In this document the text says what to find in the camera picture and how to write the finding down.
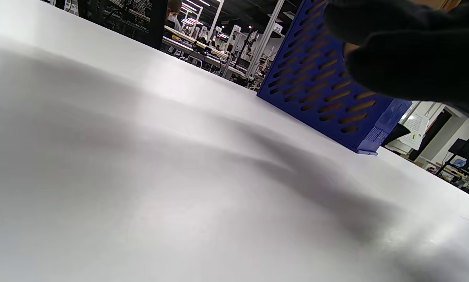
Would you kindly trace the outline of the person's left hand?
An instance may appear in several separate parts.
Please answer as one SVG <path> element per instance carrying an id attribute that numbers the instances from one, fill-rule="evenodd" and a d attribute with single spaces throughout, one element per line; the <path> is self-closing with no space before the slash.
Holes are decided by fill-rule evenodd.
<path id="1" fill-rule="evenodd" d="M 469 118 L 469 2 L 444 11 L 410 0 L 329 0 L 324 23 L 357 46 L 345 65 L 358 84 Z"/>

